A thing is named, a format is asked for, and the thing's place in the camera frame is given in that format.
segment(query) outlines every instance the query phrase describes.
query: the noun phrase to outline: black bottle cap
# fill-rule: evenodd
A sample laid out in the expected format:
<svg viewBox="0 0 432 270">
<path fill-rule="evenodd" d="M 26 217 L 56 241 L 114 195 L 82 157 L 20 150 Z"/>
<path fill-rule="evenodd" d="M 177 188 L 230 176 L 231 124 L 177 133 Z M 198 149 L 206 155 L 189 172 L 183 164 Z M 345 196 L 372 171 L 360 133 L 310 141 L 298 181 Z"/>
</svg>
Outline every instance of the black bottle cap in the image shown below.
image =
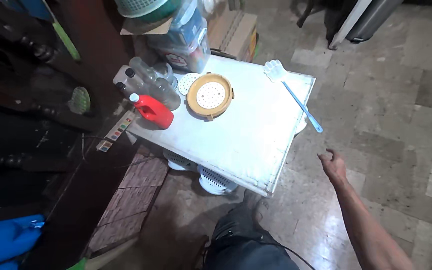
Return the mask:
<svg viewBox="0 0 432 270">
<path fill-rule="evenodd" d="M 122 82 L 117 82 L 116 87 L 117 87 L 117 89 L 122 91 L 125 88 L 125 84 L 123 84 Z"/>
<path fill-rule="evenodd" d="M 132 68 L 128 68 L 128 69 L 126 69 L 126 75 L 129 77 L 129 78 L 132 78 L 132 77 L 134 77 L 134 75 L 135 75 L 135 71 L 132 69 Z"/>
</svg>

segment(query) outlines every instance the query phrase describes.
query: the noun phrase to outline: human arm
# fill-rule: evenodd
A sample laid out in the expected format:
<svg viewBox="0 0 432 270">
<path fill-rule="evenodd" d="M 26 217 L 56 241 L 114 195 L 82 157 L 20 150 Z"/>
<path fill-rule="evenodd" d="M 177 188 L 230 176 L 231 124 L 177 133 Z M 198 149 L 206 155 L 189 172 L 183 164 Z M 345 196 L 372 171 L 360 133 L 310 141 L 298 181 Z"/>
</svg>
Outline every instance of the human arm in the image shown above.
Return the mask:
<svg viewBox="0 0 432 270">
<path fill-rule="evenodd" d="M 326 150 L 333 157 L 323 154 L 318 157 L 335 188 L 344 225 L 361 267 L 364 270 L 412 270 L 408 256 L 368 212 L 348 182 L 343 158 L 332 149 Z"/>
</svg>

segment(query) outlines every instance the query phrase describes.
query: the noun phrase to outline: chair leg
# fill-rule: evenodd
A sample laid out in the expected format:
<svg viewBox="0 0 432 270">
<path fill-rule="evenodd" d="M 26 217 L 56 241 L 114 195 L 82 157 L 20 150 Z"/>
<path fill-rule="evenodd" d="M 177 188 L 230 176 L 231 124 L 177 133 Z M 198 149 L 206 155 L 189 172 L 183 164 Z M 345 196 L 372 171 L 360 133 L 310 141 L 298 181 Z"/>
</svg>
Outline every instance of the chair leg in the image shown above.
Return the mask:
<svg viewBox="0 0 432 270">
<path fill-rule="evenodd" d="M 308 18 L 308 16 L 311 14 L 311 10 L 313 10 L 314 6 L 315 6 L 315 0 L 308 0 L 308 5 L 306 6 L 306 9 L 304 10 L 303 15 L 296 22 L 296 24 L 299 28 L 303 27 L 304 21 L 306 21 L 306 18 Z"/>
</svg>

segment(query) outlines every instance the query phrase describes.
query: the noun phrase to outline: beige steamer tray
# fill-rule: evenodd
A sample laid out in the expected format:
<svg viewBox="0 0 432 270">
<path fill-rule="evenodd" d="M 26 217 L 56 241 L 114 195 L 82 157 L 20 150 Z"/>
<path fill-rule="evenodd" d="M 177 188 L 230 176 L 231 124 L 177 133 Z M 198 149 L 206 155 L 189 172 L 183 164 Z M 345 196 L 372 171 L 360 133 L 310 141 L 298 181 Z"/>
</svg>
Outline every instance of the beige steamer tray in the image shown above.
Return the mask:
<svg viewBox="0 0 432 270">
<path fill-rule="evenodd" d="M 217 107 L 203 108 L 198 103 L 198 91 L 207 83 L 218 83 L 224 88 L 224 99 Z M 206 75 L 199 77 L 189 88 L 186 100 L 188 101 L 189 107 L 198 115 L 206 117 L 209 121 L 214 120 L 214 117 L 224 113 L 224 111 L 231 104 L 231 100 L 234 99 L 234 90 L 231 87 L 231 83 L 219 74 L 208 72 Z"/>
</svg>

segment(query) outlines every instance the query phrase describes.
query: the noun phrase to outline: electrical cable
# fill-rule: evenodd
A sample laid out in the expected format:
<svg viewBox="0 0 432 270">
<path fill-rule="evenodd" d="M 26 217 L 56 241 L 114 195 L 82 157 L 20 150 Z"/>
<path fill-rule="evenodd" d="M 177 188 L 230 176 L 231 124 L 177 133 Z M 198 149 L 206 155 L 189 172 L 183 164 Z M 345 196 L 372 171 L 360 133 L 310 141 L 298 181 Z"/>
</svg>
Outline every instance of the electrical cable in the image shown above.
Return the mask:
<svg viewBox="0 0 432 270">
<path fill-rule="evenodd" d="M 86 136 L 84 133 L 82 133 L 82 136 L 81 136 L 81 156 L 82 156 L 82 160 L 83 161 L 89 163 L 86 160 L 86 156 L 84 155 L 84 141 L 85 141 L 86 138 L 101 139 L 101 140 L 107 140 L 107 138 L 98 137 L 98 136 Z M 154 158 L 156 158 L 156 156 L 149 156 L 148 158 L 145 158 L 145 159 L 142 159 L 140 161 L 133 162 L 133 163 L 129 163 L 129 164 L 126 164 L 126 165 L 123 165 L 123 166 L 111 167 L 111 169 L 119 169 L 119 168 L 125 168 L 125 167 L 135 166 L 135 165 L 138 165 L 138 164 L 150 161 L 150 160 L 152 160 Z"/>
<path fill-rule="evenodd" d="M 289 247 L 286 247 L 286 246 L 283 246 L 282 244 L 280 244 L 280 243 L 277 243 L 277 244 L 274 244 L 274 243 L 270 243 L 270 242 L 268 242 L 268 243 L 265 243 L 265 242 L 260 242 L 260 244 L 263 244 L 263 245 L 265 245 L 265 244 L 268 244 L 268 245 L 272 245 L 272 246 L 277 246 L 277 247 L 283 247 L 283 248 L 285 248 L 285 249 L 287 249 L 287 250 L 289 250 L 289 251 L 291 251 L 294 255 L 296 255 L 298 258 L 300 258 L 307 266 L 309 266 L 309 268 L 311 268 L 312 270 L 316 270 L 311 264 L 309 264 L 309 262 L 307 262 L 305 259 L 303 259 L 303 257 L 301 257 L 298 253 L 296 253 L 296 252 L 294 252 L 292 249 L 290 249 Z"/>
<path fill-rule="evenodd" d="M 265 242 L 258 242 L 258 243 L 260 243 L 261 245 L 265 245 L 265 244 L 268 244 L 268 245 L 272 245 L 272 246 L 277 246 L 277 247 L 281 247 L 281 248 L 284 248 L 284 249 L 287 249 L 287 250 L 289 250 L 289 251 L 291 251 L 291 253 L 293 253 L 294 255 L 296 255 L 300 260 L 302 260 L 307 266 L 309 266 L 309 268 L 311 268 L 311 270 L 316 270 L 309 262 L 307 262 L 305 259 L 303 259 L 303 257 L 301 257 L 298 253 L 296 253 L 296 252 L 294 252 L 292 249 L 290 249 L 289 247 L 286 247 L 286 246 L 283 246 L 282 244 L 280 244 L 280 243 L 270 243 L 270 242 L 268 242 L 268 243 L 265 243 Z M 202 265 L 204 266 L 205 264 L 206 264 L 206 255 L 207 255 L 207 253 L 208 253 L 208 249 L 209 248 L 206 248 L 206 250 L 205 250 L 205 252 L 204 252 L 204 254 L 203 254 L 203 256 L 202 256 Z"/>
</svg>

